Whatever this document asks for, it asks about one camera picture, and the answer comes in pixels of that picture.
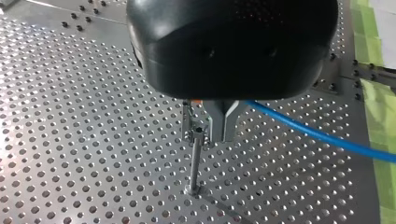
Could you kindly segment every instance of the metal plate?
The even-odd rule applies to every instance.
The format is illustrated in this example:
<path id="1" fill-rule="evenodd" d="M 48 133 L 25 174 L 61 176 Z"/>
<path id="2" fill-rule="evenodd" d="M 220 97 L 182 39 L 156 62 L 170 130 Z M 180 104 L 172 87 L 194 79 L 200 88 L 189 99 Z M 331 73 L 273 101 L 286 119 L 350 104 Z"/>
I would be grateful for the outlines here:
<path id="1" fill-rule="evenodd" d="M 203 152 L 185 193 L 181 102 L 153 90 L 128 49 L 0 20 L 4 223 L 377 223 L 372 161 L 252 109 L 233 144 Z M 352 80 L 270 106 L 367 144 Z M 200 106 L 197 114 L 205 117 Z"/>
<path id="2" fill-rule="evenodd" d="M 89 3 L 88 0 L 27 0 L 32 3 L 40 5 L 49 5 L 53 7 L 63 8 L 73 12 L 81 13 L 84 17 L 91 16 L 96 18 L 102 18 L 110 21 L 116 21 L 119 23 L 126 23 L 126 0 L 105 0 L 106 5 L 101 5 L 101 0 L 92 0 Z"/>

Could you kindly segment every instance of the metal bracket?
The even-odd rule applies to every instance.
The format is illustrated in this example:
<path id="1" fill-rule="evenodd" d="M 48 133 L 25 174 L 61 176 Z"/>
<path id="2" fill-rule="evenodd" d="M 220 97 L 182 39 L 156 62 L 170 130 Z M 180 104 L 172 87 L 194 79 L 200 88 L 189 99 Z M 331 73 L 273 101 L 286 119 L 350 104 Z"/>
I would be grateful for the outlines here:
<path id="1" fill-rule="evenodd" d="M 238 116 L 247 107 L 241 101 L 203 101 L 204 109 L 210 116 L 209 145 L 217 142 L 232 142 Z"/>

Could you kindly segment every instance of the cable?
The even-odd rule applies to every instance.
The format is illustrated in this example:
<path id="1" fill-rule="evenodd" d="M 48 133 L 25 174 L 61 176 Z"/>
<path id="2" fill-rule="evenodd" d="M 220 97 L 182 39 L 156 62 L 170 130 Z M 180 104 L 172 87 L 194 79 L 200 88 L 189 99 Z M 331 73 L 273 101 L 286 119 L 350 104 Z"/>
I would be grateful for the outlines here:
<path id="1" fill-rule="evenodd" d="M 327 133 L 320 132 L 313 128 L 303 125 L 302 123 L 290 119 L 275 110 L 266 107 L 265 105 L 261 105 L 255 101 L 246 101 L 246 103 L 258 110 L 262 113 L 267 114 L 274 119 L 282 121 L 283 123 L 289 125 L 291 128 L 300 131 L 302 133 L 306 133 L 311 137 L 315 137 L 321 141 L 327 142 L 329 144 L 335 145 L 337 147 L 343 147 L 344 149 L 348 149 L 350 151 L 359 153 L 363 156 L 371 157 L 373 159 L 381 160 L 381 161 L 389 161 L 396 163 L 396 154 L 388 153 L 385 151 L 380 151 L 377 149 L 372 149 L 369 147 L 364 147 L 355 143 L 348 142 L 341 138 L 333 137 Z"/>

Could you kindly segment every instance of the metal rod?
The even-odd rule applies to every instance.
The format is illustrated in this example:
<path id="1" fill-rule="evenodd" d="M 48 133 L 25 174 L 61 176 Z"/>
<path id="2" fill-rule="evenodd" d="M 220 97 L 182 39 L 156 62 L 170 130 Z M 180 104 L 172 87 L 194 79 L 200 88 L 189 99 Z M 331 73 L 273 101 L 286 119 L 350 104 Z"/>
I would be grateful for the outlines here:
<path id="1" fill-rule="evenodd" d="M 199 138 L 194 138 L 194 145 L 192 148 L 191 182 L 190 182 L 190 188 L 192 192 L 196 191 L 198 187 L 197 177 L 198 177 L 199 160 L 201 157 L 201 149 L 202 149 L 201 140 Z"/>

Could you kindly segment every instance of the white surface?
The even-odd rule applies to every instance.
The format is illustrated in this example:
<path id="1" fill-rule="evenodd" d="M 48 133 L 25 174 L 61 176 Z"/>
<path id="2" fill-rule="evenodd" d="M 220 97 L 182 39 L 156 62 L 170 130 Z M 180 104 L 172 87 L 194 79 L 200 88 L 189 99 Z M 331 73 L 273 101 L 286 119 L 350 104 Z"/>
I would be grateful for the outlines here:
<path id="1" fill-rule="evenodd" d="M 370 7 L 396 14 L 396 0 L 369 0 Z"/>
<path id="2" fill-rule="evenodd" d="M 382 2 L 386 5 L 395 7 L 396 0 L 370 0 L 372 2 Z M 382 57 L 385 67 L 396 69 L 396 14 L 379 8 L 379 5 L 372 3 L 375 12 L 376 27 L 378 36 L 382 40 Z"/>

